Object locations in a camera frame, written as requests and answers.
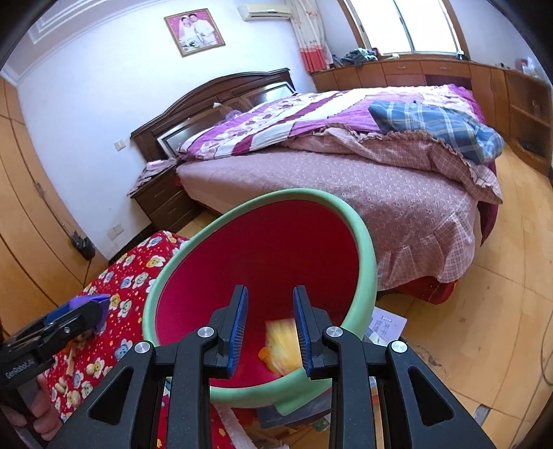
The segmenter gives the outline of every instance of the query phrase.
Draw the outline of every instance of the cable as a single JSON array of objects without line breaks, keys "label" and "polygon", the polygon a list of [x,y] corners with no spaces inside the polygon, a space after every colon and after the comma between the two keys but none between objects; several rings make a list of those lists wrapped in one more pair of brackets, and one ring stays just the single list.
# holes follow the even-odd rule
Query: cable
[{"label": "cable", "polygon": [[543,377],[545,383],[549,385],[550,387],[553,387],[553,382],[550,381],[546,374],[545,374],[545,368],[547,365],[549,365],[549,361],[551,360],[551,356],[553,356],[553,351],[551,351],[551,354],[549,354],[549,358],[547,359],[547,363],[544,366],[544,344],[545,344],[545,335],[547,334],[547,329],[549,329],[549,324],[551,324],[551,319],[553,318],[553,310],[549,314],[549,320],[547,322],[547,325],[545,326],[544,334],[541,338],[541,348],[540,348],[540,365],[541,365],[541,376]]}]

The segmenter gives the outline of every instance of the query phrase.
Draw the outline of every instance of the framed wedding photo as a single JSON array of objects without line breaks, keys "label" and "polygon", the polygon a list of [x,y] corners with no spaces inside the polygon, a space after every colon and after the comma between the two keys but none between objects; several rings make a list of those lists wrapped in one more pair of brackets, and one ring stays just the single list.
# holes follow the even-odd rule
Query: framed wedding photo
[{"label": "framed wedding photo", "polygon": [[164,19],[183,57],[225,44],[207,9],[170,15]]}]

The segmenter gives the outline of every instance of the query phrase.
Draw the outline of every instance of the wooden floor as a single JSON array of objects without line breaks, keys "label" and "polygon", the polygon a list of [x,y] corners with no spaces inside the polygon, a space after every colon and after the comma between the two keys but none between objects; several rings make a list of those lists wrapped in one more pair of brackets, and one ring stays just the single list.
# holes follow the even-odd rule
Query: wooden floor
[{"label": "wooden floor", "polygon": [[[553,189],[509,148],[497,168],[498,222],[451,298],[435,306],[389,295],[379,307],[408,319],[403,336],[471,414],[480,404],[491,409],[482,427],[508,449],[553,392],[540,367],[545,334],[545,374],[553,381]],[[192,237],[211,221],[205,212],[180,233]],[[291,449],[327,445],[328,431],[311,430]]]}]

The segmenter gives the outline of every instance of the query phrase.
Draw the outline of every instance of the human hand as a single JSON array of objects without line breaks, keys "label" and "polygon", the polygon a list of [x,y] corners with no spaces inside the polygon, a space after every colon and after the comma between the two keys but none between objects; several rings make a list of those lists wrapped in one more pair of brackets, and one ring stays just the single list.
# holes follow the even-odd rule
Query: human hand
[{"label": "human hand", "polygon": [[[58,430],[61,429],[62,423],[58,416],[58,412],[50,403],[50,395],[46,391],[46,378],[41,374],[36,378],[36,381],[40,389],[30,407],[31,413],[36,416],[33,427],[43,440],[51,441]],[[27,425],[27,420],[23,415],[9,407],[3,405],[1,407],[6,418],[13,426],[23,427]]]}]

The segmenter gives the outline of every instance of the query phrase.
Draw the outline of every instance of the white wall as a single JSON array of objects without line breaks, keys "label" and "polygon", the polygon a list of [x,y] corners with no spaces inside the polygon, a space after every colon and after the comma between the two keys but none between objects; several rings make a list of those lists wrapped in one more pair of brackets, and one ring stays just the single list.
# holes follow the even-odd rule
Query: white wall
[{"label": "white wall", "polygon": [[337,0],[315,0],[325,28],[325,38],[333,55],[343,58],[357,48],[349,22]]},{"label": "white wall", "polygon": [[[289,67],[298,91],[314,90],[288,21],[242,21],[239,0],[160,2],[93,28],[18,86],[36,152],[75,220],[107,258],[149,223],[127,198],[144,168],[119,139],[218,76]],[[226,46],[182,58],[163,18],[209,8]],[[109,229],[124,232],[112,242]]]},{"label": "white wall", "polygon": [[[333,54],[343,57],[357,47],[346,17],[337,0],[316,1],[325,26],[328,46]],[[491,65],[502,62],[514,67],[517,58],[532,56],[537,60],[512,23],[487,0],[450,2],[473,61]]]},{"label": "white wall", "polygon": [[505,64],[515,59],[538,59],[513,24],[487,0],[450,0],[467,41],[471,59],[483,64]]}]

